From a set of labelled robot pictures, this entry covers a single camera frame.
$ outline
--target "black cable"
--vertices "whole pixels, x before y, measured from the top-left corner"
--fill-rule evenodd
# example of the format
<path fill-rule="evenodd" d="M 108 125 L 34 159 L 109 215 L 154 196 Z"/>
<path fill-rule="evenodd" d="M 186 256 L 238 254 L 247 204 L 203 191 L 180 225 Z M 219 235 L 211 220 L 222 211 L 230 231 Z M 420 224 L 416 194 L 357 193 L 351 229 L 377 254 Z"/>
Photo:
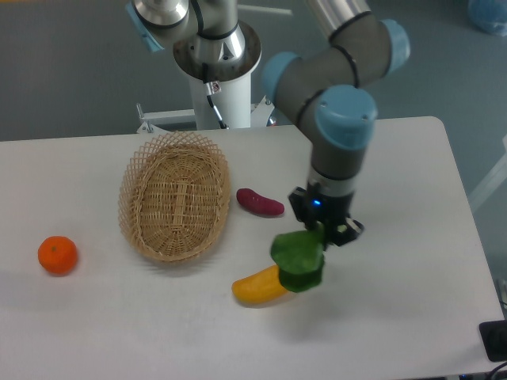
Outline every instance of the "black cable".
<path fill-rule="evenodd" d="M 208 80 L 208 69 L 209 69 L 209 66 L 207 65 L 207 63 L 203 63 L 203 83 L 204 84 L 209 82 L 209 80 Z M 218 120 L 219 125 L 220 125 L 220 129 L 227 129 L 227 124 L 225 124 L 223 122 L 223 119 L 222 119 L 222 116 L 220 115 L 219 110 L 215 106 L 215 103 L 213 103 L 212 96 L 211 95 L 206 95 L 206 99 L 208 99 L 209 106 L 215 112 L 216 119 Z"/>
<path fill-rule="evenodd" d="M 507 367 L 507 362 L 500 364 L 498 367 L 494 368 L 485 378 L 484 380 L 491 380 L 493 376 L 501 370 L 503 367 Z"/>

